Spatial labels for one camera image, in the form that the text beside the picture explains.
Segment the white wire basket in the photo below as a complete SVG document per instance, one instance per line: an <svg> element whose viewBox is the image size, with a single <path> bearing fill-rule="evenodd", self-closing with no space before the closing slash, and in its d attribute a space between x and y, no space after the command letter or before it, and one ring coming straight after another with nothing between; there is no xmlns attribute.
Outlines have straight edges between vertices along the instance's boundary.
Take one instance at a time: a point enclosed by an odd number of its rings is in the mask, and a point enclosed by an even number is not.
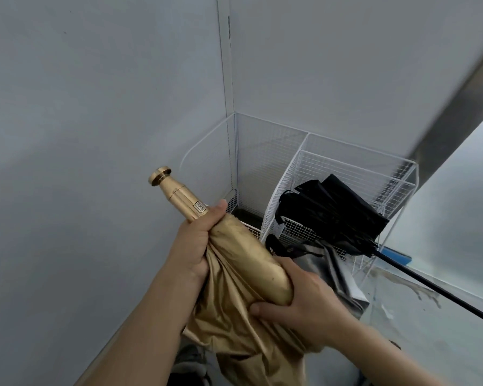
<svg viewBox="0 0 483 386"><path fill-rule="evenodd" d="M387 218L418 184L418 167L411 160L238 113L197 142L179 169L179 180L204 202L225 198L228 212L239 207L260 217L261 228L244 222L259 240L273 233L284 244L318 238L286 217L281 225L275 220L281 194L305 181L323 181L333 173ZM371 265L366 256L338 251L354 274Z"/></svg>

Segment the black umbrella shaft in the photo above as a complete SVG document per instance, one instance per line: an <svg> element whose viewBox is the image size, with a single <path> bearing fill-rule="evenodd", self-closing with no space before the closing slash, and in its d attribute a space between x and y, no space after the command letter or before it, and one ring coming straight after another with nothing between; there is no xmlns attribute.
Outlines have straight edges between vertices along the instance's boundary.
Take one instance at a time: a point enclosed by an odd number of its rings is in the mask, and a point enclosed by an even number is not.
<svg viewBox="0 0 483 386"><path fill-rule="evenodd" d="M412 277L413 279L418 280L420 283L429 287L430 289L439 293L440 295L444 296L445 298L453 301L455 304L460 305L465 310L470 311L472 314L475 314L476 316L478 316L479 318L481 318L483 320L483 311L477 309L476 307L474 307L472 305L469 305L467 302L465 302L464 300L461 300L456 295L453 295L449 291L444 290L439 285L434 284L433 282L427 280L425 277L422 277L418 273L413 272L411 269L399 264L398 262L389 258L388 256L385 256L381 252L374 251L374 255L379 257L381 260L386 261L388 264L394 266L399 271L404 272L406 275Z"/></svg>

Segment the person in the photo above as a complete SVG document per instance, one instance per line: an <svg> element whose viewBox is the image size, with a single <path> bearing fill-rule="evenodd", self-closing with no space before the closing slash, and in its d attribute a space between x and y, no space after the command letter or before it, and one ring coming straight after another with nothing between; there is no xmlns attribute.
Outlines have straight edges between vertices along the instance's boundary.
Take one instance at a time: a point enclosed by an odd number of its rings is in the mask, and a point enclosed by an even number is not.
<svg viewBox="0 0 483 386"><path fill-rule="evenodd" d="M178 353L181 332L208 274L208 231L224 216L226 202L192 223L184 222L168 258L126 320L86 386L163 386ZM335 348L376 386L441 386L403 351L354 318L317 275L289 258L277 258L294 286L289 306L254 303L254 317L287 326L312 342Z"/></svg>

